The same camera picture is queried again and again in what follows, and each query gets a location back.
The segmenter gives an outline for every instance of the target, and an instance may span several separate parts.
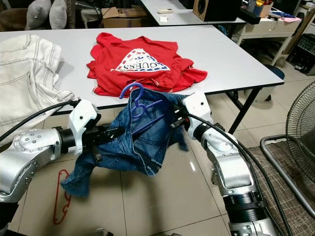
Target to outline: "robotic arm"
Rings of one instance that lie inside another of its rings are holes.
[[[188,96],[182,104],[186,112],[213,123],[204,94]],[[59,158],[61,153],[80,154],[84,146],[110,142],[124,133],[121,127],[96,126],[99,119],[96,107],[81,100],[69,115],[68,129],[26,131],[0,153],[0,210],[6,212],[6,217],[0,214],[0,236],[5,234],[17,202],[39,168]],[[185,120],[186,117],[180,117],[176,126]],[[214,177],[228,212],[232,236],[276,236],[262,196],[236,146],[215,129],[193,118],[189,118],[188,134],[201,143],[214,165]],[[237,141],[231,134],[227,135]]]

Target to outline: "red t-shirt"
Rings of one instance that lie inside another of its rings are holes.
[[[122,41],[109,33],[100,33],[96,41],[91,50],[95,60],[87,66],[88,77],[97,79],[94,92],[98,95],[119,96],[133,82],[156,91],[175,92],[207,76],[206,71],[192,67],[192,60],[176,53],[176,42],[152,41],[143,36]]]

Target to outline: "clothes hanger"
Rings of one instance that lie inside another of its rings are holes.
[[[143,85],[140,84],[140,83],[132,83],[132,84],[129,84],[127,85],[126,87],[124,87],[123,91],[121,92],[119,98],[122,99],[124,97],[124,94],[125,92],[130,88],[130,87],[133,87],[133,86],[137,86],[140,88],[140,93],[139,95],[137,96],[137,98],[134,100],[134,103],[135,103],[135,106],[131,109],[131,115],[132,115],[132,118],[133,119],[136,119],[136,118],[140,118],[150,107],[153,107],[159,103],[162,102],[162,100],[159,100],[159,101],[156,101],[156,102],[153,102],[149,105],[145,105],[143,103],[139,103],[139,99],[142,97],[143,95],[143,91],[144,91],[144,88],[143,88]],[[142,108],[142,112],[138,115],[133,115],[132,113],[137,109],[137,108]],[[140,127],[139,129],[135,130],[132,132],[132,136],[134,135],[137,135],[139,134],[140,132],[143,132],[149,128],[151,128],[152,124],[156,123],[157,121],[159,121],[160,119],[163,118],[164,115],[161,115],[157,118],[155,118],[154,120],[150,121],[149,123],[145,124],[144,126]]]

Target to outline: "pillow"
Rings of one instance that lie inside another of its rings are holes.
[[[55,0],[50,8],[49,23],[51,29],[64,29],[67,24],[67,5],[65,0]]]
[[[51,0],[35,0],[28,8],[26,14],[25,30],[33,30],[40,27],[48,18]]]

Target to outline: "blue jeans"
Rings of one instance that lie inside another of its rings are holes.
[[[75,168],[69,177],[61,182],[61,186],[71,195],[87,196],[89,194],[90,175],[95,166],[123,171],[140,171],[153,176],[162,167],[167,147],[173,143],[180,143],[183,150],[188,150],[185,145],[183,128],[173,130],[170,127],[175,121],[174,104],[185,98],[184,95],[157,92],[144,89],[139,103],[149,105],[155,101],[161,103],[149,108],[141,117],[132,118],[142,112],[137,108],[131,113],[134,101],[140,89],[131,92],[127,106],[118,114],[111,123],[110,128],[124,127],[125,133],[114,141],[97,146],[102,160],[96,161],[92,151],[82,153],[76,160]],[[136,139],[132,132],[143,127],[151,120],[164,115]]]

